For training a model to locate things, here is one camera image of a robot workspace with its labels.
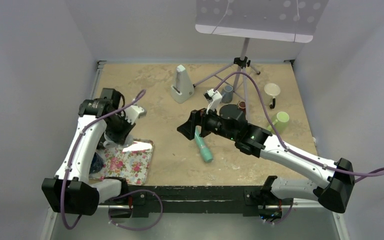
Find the dark blue mug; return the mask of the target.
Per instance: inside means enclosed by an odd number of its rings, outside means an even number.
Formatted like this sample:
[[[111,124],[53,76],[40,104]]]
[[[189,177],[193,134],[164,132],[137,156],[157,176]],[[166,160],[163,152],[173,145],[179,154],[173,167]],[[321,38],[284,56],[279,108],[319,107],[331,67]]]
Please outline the dark blue mug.
[[[90,164],[89,174],[95,174],[102,170],[104,167],[104,160],[98,153],[94,153],[92,162]]]

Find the green mug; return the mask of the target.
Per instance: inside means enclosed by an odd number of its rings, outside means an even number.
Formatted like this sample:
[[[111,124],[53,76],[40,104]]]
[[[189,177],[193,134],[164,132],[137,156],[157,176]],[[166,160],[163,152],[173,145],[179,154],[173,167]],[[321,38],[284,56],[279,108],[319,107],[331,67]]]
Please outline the green mug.
[[[279,134],[282,134],[289,125],[290,116],[285,111],[279,111],[270,118],[271,123]]]

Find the light grey footed mug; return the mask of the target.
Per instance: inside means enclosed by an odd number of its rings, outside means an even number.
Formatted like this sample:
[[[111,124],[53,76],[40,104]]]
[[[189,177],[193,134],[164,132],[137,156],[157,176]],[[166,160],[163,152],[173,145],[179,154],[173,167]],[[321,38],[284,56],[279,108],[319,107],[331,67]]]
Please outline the light grey footed mug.
[[[103,134],[104,141],[102,143],[103,147],[105,149],[109,148],[115,148],[115,147],[120,147],[120,148],[127,148],[133,144],[134,137],[131,134],[128,134],[125,138],[124,143],[116,143],[115,141],[111,140],[109,136],[107,136],[106,133]]]

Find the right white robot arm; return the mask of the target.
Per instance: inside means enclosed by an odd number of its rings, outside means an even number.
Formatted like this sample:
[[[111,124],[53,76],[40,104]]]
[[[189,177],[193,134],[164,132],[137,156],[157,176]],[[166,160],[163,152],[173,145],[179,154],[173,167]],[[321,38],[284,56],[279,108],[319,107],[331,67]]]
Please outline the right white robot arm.
[[[276,162],[308,178],[315,187],[309,194],[304,193],[302,187],[300,198],[318,201],[335,213],[346,211],[355,186],[353,165],[349,160],[318,158],[290,144],[282,145],[277,135],[249,123],[245,113],[234,104],[224,105],[220,111],[192,110],[188,120],[176,130],[193,140],[197,126],[203,138],[215,134],[232,140],[240,152]]]

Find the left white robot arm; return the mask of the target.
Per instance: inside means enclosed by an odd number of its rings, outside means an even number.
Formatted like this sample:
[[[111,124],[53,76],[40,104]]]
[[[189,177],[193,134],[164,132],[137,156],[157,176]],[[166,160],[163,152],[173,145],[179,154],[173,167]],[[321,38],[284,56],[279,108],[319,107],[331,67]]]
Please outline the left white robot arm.
[[[131,102],[120,106],[123,95],[114,88],[104,88],[100,97],[84,100],[78,110],[77,126],[68,153],[52,178],[45,178],[41,189],[56,213],[93,215],[98,205],[112,200],[118,205],[129,199],[127,183],[120,177],[89,182],[90,169],[97,147],[127,147],[132,143],[131,130],[146,115],[137,105],[144,96],[141,90]]]

